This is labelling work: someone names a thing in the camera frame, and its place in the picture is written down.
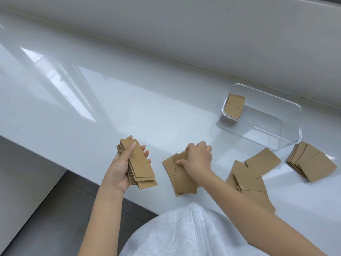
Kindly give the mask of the person's right forearm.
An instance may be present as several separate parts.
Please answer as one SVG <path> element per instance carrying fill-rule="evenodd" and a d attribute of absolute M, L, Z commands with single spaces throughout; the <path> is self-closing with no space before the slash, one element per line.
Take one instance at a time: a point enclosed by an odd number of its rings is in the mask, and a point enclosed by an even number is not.
<path fill-rule="evenodd" d="M 282 219 L 233 189 L 212 170 L 199 172 L 193 178 L 250 245 L 270 256 L 327 256 Z"/>

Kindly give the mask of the person's left forearm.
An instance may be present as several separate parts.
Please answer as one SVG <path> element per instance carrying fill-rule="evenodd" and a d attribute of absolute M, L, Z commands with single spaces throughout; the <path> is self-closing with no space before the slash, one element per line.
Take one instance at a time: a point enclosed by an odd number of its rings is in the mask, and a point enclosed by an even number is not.
<path fill-rule="evenodd" d="M 117 256 L 123 190 L 101 185 L 78 256 Z"/>

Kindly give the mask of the person's right hand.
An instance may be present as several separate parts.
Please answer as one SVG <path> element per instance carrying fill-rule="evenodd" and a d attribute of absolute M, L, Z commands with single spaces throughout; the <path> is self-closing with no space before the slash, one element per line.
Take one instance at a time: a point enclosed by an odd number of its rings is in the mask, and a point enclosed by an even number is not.
<path fill-rule="evenodd" d="M 206 145 L 205 141 L 201 141 L 197 145 L 190 143 L 185 150 L 188 151 L 187 160 L 191 164 L 191 167 L 185 170 L 196 182 L 202 185 L 204 179 L 212 173 L 212 147 Z"/>

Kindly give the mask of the brown cardboard sleeve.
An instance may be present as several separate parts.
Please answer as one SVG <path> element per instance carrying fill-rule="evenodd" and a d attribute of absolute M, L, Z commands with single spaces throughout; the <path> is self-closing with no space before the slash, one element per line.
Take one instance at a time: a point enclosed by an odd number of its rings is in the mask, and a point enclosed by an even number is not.
<path fill-rule="evenodd" d="M 245 163 L 255 171 L 256 178 L 259 178 L 277 167 L 281 160 L 270 149 L 265 148 L 258 154 L 245 160 Z"/>
<path fill-rule="evenodd" d="M 183 166 L 176 163 L 178 160 L 187 160 L 187 158 L 188 151 L 183 151 L 173 158 L 176 173 L 176 191 L 177 193 L 197 194 L 197 182 L 186 172 Z"/>
<path fill-rule="evenodd" d="M 176 188 L 176 169 L 175 169 L 175 163 L 173 158 L 178 155 L 178 153 L 172 155 L 171 157 L 169 157 L 168 159 L 164 160 L 163 166 L 165 167 L 168 176 L 170 177 L 170 180 L 172 182 L 173 188 L 174 188 L 174 192 L 176 197 L 181 196 L 183 193 L 178 193 L 177 192 L 177 188 Z"/>
<path fill-rule="evenodd" d="M 244 163 L 244 162 L 240 162 L 240 161 L 238 161 L 238 160 L 235 160 L 234 161 L 234 164 L 233 164 L 233 166 L 232 166 L 232 169 L 231 169 L 231 171 L 230 171 L 230 173 L 229 173 L 229 175 L 228 175 L 228 177 L 227 177 L 227 179 L 226 179 L 226 183 L 228 184 L 228 185 L 230 185 L 233 189 L 235 189 L 235 190 L 237 190 L 237 191 L 239 191 L 238 190 L 238 182 L 237 182 L 237 180 L 236 180 L 236 177 L 235 177 L 235 172 L 236 171 L 238 171 L 238 170 L 241 170 L 241 169 L 245 169 L 245 168 L 247 168 L 248 166 Z"/>
<path fill-rule="evenodd" d="M 258 178 L 257 180 L 259 181 L 261 191 L 242 190 L 239 186 L 237 186 L 238 191 L 253 202 L 256 202 L 258 205 L 266 208 L 268 211 L 275 213 L 276 209 L 269 199 L 263 179 Z"/>
<path fill-rule="evenodd" d="M 229 94 L 227 102 L 224 106 L 224 112 L 229 116 L 240 119 L 244 103 L 244 96 Z"/>
<path fill-rule="evenodd" d="M 261 187 L 256 178 L 256 173 L 253 169 L 241 169 L 236 171 L 234 175 L 242 190 L 261 191 Z"/>

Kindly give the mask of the thick stack of cardboard sleeves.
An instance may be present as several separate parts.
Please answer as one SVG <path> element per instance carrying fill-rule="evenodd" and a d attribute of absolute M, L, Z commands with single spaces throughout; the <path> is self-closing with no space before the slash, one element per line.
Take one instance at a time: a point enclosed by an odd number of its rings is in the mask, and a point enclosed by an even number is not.
<path fill-rule="evenodd" d="M 155 187 L 158 185 L 155 173 L 136 139 L 121 139 L 117 145 L 117 150 L 119 154 L 122 154 L 134 142 L 136 147 L 128 159 L 128 170 L 126 173 L 129 183 L 130 185 L 137 185 L 139 189 Z"/>

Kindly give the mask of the clear plastic container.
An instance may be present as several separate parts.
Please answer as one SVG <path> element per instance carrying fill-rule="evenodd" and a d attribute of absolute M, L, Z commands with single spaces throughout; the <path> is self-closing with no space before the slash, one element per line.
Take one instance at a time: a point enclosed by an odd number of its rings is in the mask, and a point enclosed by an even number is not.
<path fill-rule="evenodd" d="M 240 119 L 224 112 L 229 94 L 245 97 Z M 277 151 L 302 139 L 302 109 L 297 103 L 235 83 L 221 109 L 217 126 Z"/>

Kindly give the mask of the fanned pile of cardboard sleeves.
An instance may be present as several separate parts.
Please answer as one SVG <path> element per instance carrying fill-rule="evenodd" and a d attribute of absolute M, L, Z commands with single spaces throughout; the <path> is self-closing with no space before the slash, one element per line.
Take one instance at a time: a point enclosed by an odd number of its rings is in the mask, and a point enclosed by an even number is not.
<path fill-rule="evenodd" d="M 286 163 L 310 182 L 321 180 L 337 169 L 327 155 L 303 141 L 294 146 Z"/>

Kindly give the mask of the person's left hand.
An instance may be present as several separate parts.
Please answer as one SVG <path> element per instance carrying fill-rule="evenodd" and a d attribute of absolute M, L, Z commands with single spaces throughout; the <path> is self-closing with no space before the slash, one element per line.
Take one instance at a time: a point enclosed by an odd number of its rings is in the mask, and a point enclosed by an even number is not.
<path fill-rule="evenodd" d="M 117 153 L 103 178 L 100 190 L 105 194 L 123 196 L 130 187 L 130 181 L 126 175 L 129 161 L 121 160 L 121 154 Z"/>

